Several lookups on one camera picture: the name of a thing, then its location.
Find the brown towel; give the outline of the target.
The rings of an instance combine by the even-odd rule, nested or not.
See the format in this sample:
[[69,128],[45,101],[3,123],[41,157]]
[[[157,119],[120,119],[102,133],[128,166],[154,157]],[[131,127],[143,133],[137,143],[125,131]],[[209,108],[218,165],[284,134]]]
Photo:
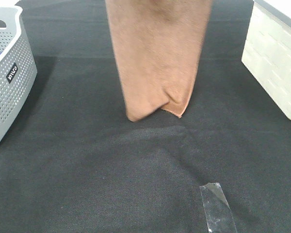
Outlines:
[[198,70],[210,0],[108,0],[113,51],[130,121],[181,117]]

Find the clear tape strip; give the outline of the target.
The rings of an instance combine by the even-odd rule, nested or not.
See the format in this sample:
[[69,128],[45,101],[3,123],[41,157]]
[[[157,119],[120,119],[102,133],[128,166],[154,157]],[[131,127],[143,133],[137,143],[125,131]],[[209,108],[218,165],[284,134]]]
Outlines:
[[209,233],[237,233],[232,211],[219,183],[199,187]]

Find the grey perforated laundry basket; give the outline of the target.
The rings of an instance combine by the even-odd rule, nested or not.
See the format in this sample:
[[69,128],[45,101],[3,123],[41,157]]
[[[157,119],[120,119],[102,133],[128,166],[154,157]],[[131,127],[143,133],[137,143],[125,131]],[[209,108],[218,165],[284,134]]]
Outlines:
[[0,6],[0,141],[25,103],[37,75],[19,6]]

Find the white plastic storage box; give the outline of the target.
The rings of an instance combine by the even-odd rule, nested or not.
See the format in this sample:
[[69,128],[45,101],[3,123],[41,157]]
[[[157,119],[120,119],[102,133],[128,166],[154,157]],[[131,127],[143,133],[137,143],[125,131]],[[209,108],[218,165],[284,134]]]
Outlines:
[[291,120],[291,18],[254,1],[242,63]]

